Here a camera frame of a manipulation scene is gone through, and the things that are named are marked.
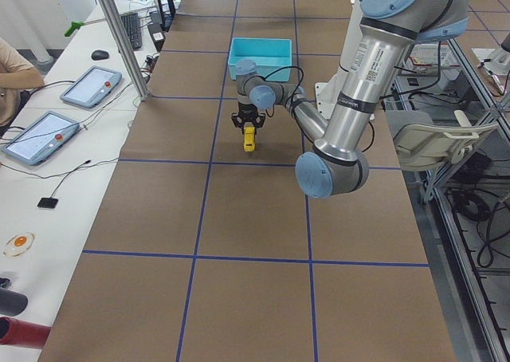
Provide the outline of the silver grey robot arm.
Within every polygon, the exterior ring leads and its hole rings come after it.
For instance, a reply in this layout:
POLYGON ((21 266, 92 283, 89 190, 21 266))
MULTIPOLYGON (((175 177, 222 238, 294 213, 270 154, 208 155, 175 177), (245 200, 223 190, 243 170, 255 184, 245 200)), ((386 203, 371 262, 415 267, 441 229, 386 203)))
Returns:
POLYGON ((231 116, 235 127, 245 131, 250 124, 255 130, 264 125, 264 110, 276 105, 284 107, 310 141, 322 137, 328 121, 304 95, 299 85, 269 81, 257 73, 255 61, 242 59, 234 66, 238 112, 231 116))
POLYGON ((468 24, 469 0, 358 0, 361 36, 329 119, 289 83, 267 81, 251 59, 234 67, 239 104, 259 109, 281 105, 312 141, 296 161, 295 175, 308 196, 324 199, 359 189, 369 175, 361 136, 395 66, 416 43, 445 41, 468 24))

